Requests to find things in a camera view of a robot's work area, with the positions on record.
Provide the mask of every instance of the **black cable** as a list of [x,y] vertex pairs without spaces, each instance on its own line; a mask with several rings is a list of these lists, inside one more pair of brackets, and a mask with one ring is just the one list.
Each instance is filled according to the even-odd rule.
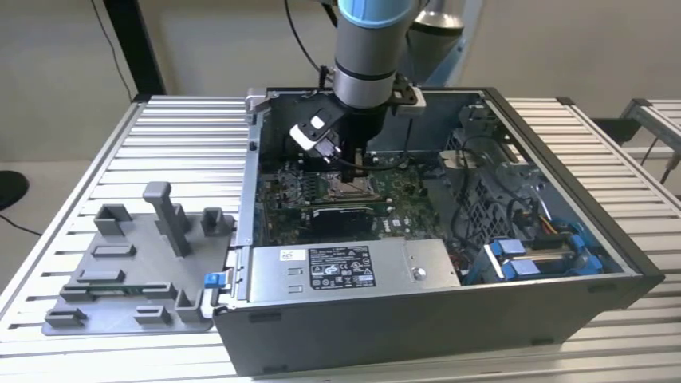
[[309,64],[315,68],[315,70],[319,72],[321,70],[320,66],[309,56],[308,50],[305,49],[305,45],[303,45],[303,42],[300,41],[299,32],[296,30],[296,25],[293,24],[293,19],[291,17],[291,9],[288,8],[288,0],[284,0],[284,8],[287,9],[287,19],[288,19],[288,26],[291,26],[291,31],[293,32],[293,37],[296,38],[296,42],[299,43],[300,50],[303,50],[303,54],[305,55],[305,58],[308,59]]
[[37,235],[39,237],[43,235],[43,233],[39,233],[35,230],[31,230],[23,226],[19,226],[12,220],[0,214],[0,219],[3,219],[7,223],[9,223],[13,227],[16,227],[19,230],[25,231],[27,233],[31,233],[32,235]]
[[92,4],[92,9],[95,10],[95,16],[97,16],[99,27],[103,30],[104,37],[107,38],[108,47],[111,48],[111,54],[113,56],[113,63],[116,64],[116,71],[119,72],[120,82],[124,83],[125,92],[128,92],[128,101],[132,102],[132,92],[129,91],[128,83],[125,82],[125,77],[123,72],[120,71],[119,58],[116,56],[116,49],[113,48],[113,43],[111,42],[111,38],[108,37],[107,29],[104,28],[103,19],[99,17],[97,6],[95,5],[95,0],[89,0]]
[[333,27],[339,27],[339,18],[336,17],[336,12],[333,12],[333,8],[331,8],[329,4],[323,4],[324,12],[327,13],[327,16],[329,16],[331,24],[333,24]]
[[[467,145],[468,143],[472,141],[472,140],[492,140],[497,145],[499,147],[504,150],[504,148],[501,147],[501,143],[491,136],[485,136],[483,134],[480,135],[476,135],[476,136],[471,136],[468,137],[463,144],[461,144],[461,147],[460,147],[460,151],[463,152],[463,165],[464,165],[464,176],[463,176],[463,182],[461,182],[461,187],[459,189],[459,192],[457,192],[457,195],[455,197],[455,203],[457,203],[457,209],[455,210],[455,213],[452,215],[452,220],[449,222],[449,229],[451,229],[451,232],[452,232],[452,236],[455,237],[455,239],[459,240],[459,242],[464,245],[464,246],[473,246],[473,244],[468,241],[468,239],[463,238],[459,234],[457,234],[457,220],[459,220],[459,216],[461,215],[461,210],[463,210],[463,201],[465,200],[465,198],[468,197],[468,182],[469,182],[469,167],[468,167],[468,158],[467,158],[467,152],[469,152],[471,154],[473,154],[475,156],[480,156],[473,150],[468,149],[467,148]],[[501,181],[499,180],[496,174],[492,172],[492,175],[493,175],[493,181],[495,183],[499,184],[499,186],[503,188],[504,192],[507,194],[509,194],[511,198],[517,200],[519,203],[527,207],[528,204],[524,203],[524,200],[513,193],[513,191],[511,191],[511,189],[504,185],[504,183],[501,183]]]
[[321,89],[327,86],[327,77],[329,76],[329,67],[323,65],[320,67],[320,77],[317,78],[317,88]]
[[662,178],[660,179],[660,184],[664,185],[664,183],[668,181],[669,173],[672,172],[670,168],[666,168],[662,174]]
[[507,205],[507,221],[509,223],[509,237],[515,238],[515,230],[513,230],[513,205],[520,203],[520,200],[513,198]]
[[403,158],[395,164],[385,165],[385,166],[361,166],[361,165],[353,164],[352,162],[343,160],[339,157],[335,158],[335,161],[339,164],[347,166],[348,168],[355,168],[355,169],[368,170],[368,171],[375,171],[375,172],[381,172],[384,170],[396,169],[401,164],[404,164],[405,161],[409,160],[409,151],[407,150],[407,147],[409,146],[409,138],[412,137],[412,126],[413,125],[415,125],[415,119],[409,118],[409,125],[407,127],[407,136],[404,138],[404,150],[403,150],[403,155],[401,155]]
[[656,139],[652,141],[650,148],[648,148],[646,154],[643,156],[641,166],[646,163],[648,156],[650,156],[652,149],[656,147],[657,140],[658,138],[656,137]]

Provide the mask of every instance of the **green circuit board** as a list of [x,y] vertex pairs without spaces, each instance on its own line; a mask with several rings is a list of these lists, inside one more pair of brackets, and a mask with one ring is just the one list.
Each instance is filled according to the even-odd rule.
[[[325,242],[443,238],[416,167],[373,172],[352,183],[341,182],[339,172],[280,171],[261,176],[257,196],[261,246],[315,243],[320,236]],[[359,224],[343,227],[340,215],[320,223],[320,214],[339,211],[353,211]]]

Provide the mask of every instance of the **slotted aluminum surface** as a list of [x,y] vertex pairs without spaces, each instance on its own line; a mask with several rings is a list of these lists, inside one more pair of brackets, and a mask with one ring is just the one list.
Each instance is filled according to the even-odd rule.
[[[509,101],[668,273],[665,283],[628,310],[603,313],[563,345],[308,372],[283,381],[681,380],[681,213],[673,197],[579,109],[553,99]],[[127,119],[133,123],[123,123],[113,134],[109,151],[103,151],[79,185],[81,193],[67,201],[12,291],[0,299],[0,305],[9,301],[0,320],[0,381],[251,381],[235,375],[215,330],[107,337],[40,333],[45,311],[92,238],[88,216],[103,201],[123,201],[131,210],[144,211],[136,199],[140,185],[171,179],[176,200],[189,211],[217,204],[237,214],[243,118],[237,99],[155,97],[131,109]]]
[[635,99],[623,117],[639,121],[676,153],[681,152],[681,100]]

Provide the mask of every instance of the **warning label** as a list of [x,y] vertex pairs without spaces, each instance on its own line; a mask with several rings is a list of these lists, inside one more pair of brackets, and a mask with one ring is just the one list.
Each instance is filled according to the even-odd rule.
[[315,290],[376,286],[368,246],[308,249],[309,284]]

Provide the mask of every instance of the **barcode sticker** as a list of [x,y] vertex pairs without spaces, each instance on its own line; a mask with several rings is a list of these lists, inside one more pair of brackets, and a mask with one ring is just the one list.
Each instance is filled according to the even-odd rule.
[[287,249],[279,251],[280,261],[304,261],[308,257],[305,249]]

